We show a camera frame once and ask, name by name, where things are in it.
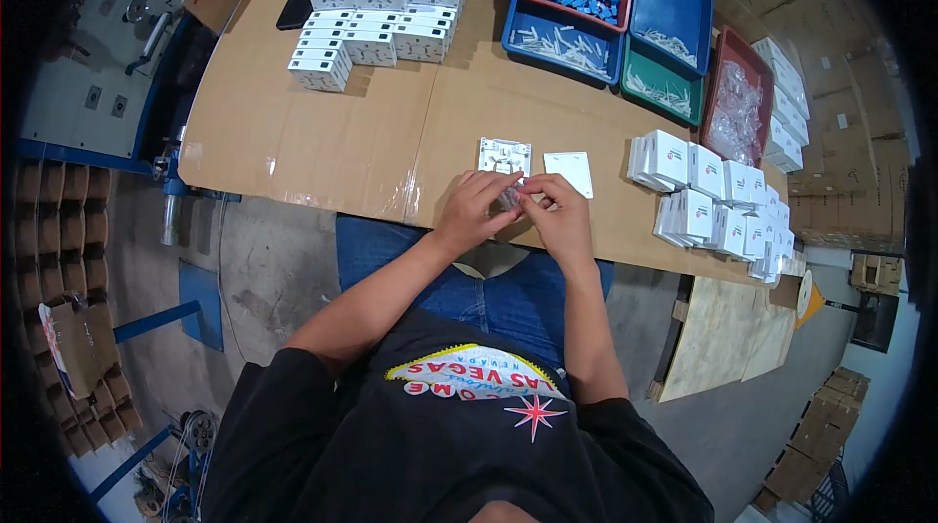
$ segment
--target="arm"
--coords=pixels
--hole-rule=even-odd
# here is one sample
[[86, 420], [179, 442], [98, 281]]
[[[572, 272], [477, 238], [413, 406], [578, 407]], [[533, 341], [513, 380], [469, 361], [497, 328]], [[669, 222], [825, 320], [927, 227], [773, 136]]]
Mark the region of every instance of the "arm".
[[435, 230], [325, 306], [284, 347], [311, 352], [339, 374], [377, 344], [451, 262], [518, 219], [521, 209], [490, 218], [489, 206], [521, 175], [466, 171]]
[[[521, 207], [533, 221], [567, 283], [564, 364], [573, 396], [581, 404], [628, 398], [626, 377], [616, 358], [606, 302], [593, 258], [586, 198], [560, 175], [536, 175], [522, 188]], [[544, 193], [539, 203], [531, 198]], [[556, 209], [549, 210], [556, 204]]]

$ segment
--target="table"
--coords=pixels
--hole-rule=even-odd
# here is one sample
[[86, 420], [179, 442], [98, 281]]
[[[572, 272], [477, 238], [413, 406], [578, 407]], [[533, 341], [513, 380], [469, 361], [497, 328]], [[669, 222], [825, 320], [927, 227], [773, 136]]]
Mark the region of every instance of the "table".
[[[232, 8], [206, 1], [186, 3], [223, 24]], [[584, 151], [598, 258], [757, 284], [745, 263], [652, 236], [659, 197], [625, 179], [631, 138], [689, 131], [609, 90], [511, 62], [499, 42], [510, 0], [467, 0], [442, 65], [357, 66], [343, 94], [304, 90], [287, 72], [298, 32], [275, 29], [284, 1], [241, 0], [224, 29], [183, 138], [186, 183], [433, 227], [482, 136], [531, 143], [533, 174], [544, 153]], [[787, 198], [771, 165], [767, 182]], [[530, 223], [497, 238], [541, 246]]]

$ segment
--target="plastic bag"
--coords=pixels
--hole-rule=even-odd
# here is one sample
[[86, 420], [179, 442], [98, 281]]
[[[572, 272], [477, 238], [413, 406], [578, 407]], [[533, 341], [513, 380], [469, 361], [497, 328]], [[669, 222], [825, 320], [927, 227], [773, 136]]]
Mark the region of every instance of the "plastic bag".
[[755, 165], [763, 156], [757, 137], [763, 124], [759, 119], [762, 99], [762, 88], [746, 81], [746, 70], [735, 61], [724, 60], [707, 147], [737, 163]]

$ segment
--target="plywood board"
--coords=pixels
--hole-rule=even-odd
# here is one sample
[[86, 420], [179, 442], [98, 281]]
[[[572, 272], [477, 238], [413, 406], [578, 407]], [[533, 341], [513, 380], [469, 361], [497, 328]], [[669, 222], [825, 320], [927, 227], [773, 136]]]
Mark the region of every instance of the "plywood board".
[[767, 288], [698, 277], [659, 400], [707, 391], [779, 367], [793, 330], [794, 312], [769, 305]]

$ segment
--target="blue plastic tray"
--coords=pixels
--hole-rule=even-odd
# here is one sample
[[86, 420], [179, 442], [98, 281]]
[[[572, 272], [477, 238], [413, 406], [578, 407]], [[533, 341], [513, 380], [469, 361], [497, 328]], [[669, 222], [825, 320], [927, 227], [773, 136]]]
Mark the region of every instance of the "blue plastic tray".
[[[710, 60], [710, 39], [713, 28], [713, 0], [633, 0], [628, 33], [632, 43], [647, 47], [650, 54], [661, 59], [683, 76], [703, 77]], [[681, 40], [687, 51], [697, 56], [697, 67], [674, 54], [646, 41], [639, 32], [657, 30]]]
[[[572, 43], [577, 40], [578, 36], [582, 36], [583, 41], [593, 47], [599, 44], [599, 48], [604, 55], [606, 52], [609, 53], [609, 60], [606, 61], [607, 74], [605, 77], [572, 67], [560, 60], [511, 46], [512, 32], [530, 30], [533, 26], [538, 35], [545, 35], [553, 40], [554, 28], [568, 25], [572, 25], [573, 29], [562, 31], [565, 41]], [[521, 40], [521, 35], [516, 34], [516, 37], [516, 41]], [[619, 34], [610, 28], [593, 24], [589, 20], [580, 19], [576, 15], [544, 4], [525, 0], [511, 0], [509, 16], [505, 21], [505, 30], [502, 31], [502, 48], [505, 48], [506, 52], [509, 53], [511, 60], [544, 71], [555, 72], [599, 89], [605, 86], [614, 86], [619, 82], [619, 71], [622, 69], [622, 45], [624, 42], [625, 35]], [[594, 60], [596, 57], [590, 55], [589, 58]]]

